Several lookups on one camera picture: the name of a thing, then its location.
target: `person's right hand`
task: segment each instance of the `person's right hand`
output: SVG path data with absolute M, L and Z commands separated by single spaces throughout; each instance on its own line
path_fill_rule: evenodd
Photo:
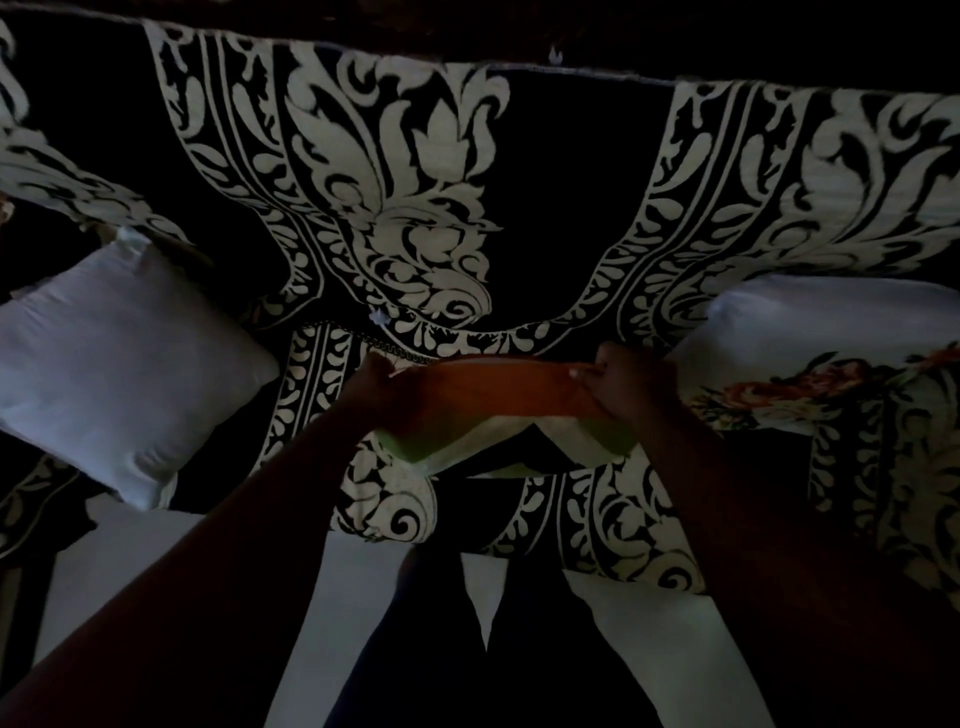
M 652 410 L 680 403 L 676 367 L 649 349 L 600 345 L 595 370 L 571 369 L 605 410 L 617 420 L 637 425 Z

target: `pillow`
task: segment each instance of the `pillow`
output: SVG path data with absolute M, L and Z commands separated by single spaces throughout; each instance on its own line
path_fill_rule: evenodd
M 594 468 L 636 444 L 570 378 L 570 367 L 534 358 L 478 356 L 395 376 L 409 402 L 379 430 L 384 449 L 423 476 L 525 477 Z
M 0 429 L 139 509 L 278 374 L 132 230 L 0 306 Z
M 812 435 L 845 403 L 960 360 L 960 294 L 934 283 L 769 275 L 716 298 L 668 358 L 717 429 Z

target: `person's left arm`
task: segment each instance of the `person's left arm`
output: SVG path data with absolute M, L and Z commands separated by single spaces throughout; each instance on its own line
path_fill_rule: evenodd
M 0 727 L 262 726 L 344 472 L 398 406 L 392 370 L 368 356 L 329 410 L 0 701 Z

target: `orange fabric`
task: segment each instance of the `orange fabric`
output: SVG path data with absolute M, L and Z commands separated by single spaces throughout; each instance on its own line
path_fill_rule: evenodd
M 397 434 L 455 413 L 464 417 L 568 416 L 609 420 L 608 415 L 570 377 L 571 368 L 593 364 L 561 364 L 533 357 L 476 356 L 447 359 L 413 367 L 396 375 L 408 390 L 410 407 L 391 429 Z

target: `hand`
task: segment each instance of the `hand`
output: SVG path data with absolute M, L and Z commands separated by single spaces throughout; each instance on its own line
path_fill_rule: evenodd
M 387 357 L 368 353 L 331 409 L 349 413 L 367 431 L 386 425 L 400 408 L 399 388 L 391 380 L 393 373 L 394 365 Z
M 571 369 L 570 376 L 617 420 L 633 426 L 653 410 L 680 404 L 676 368 L 649 349 L 608 341 L 597 350 L 595 369 Z

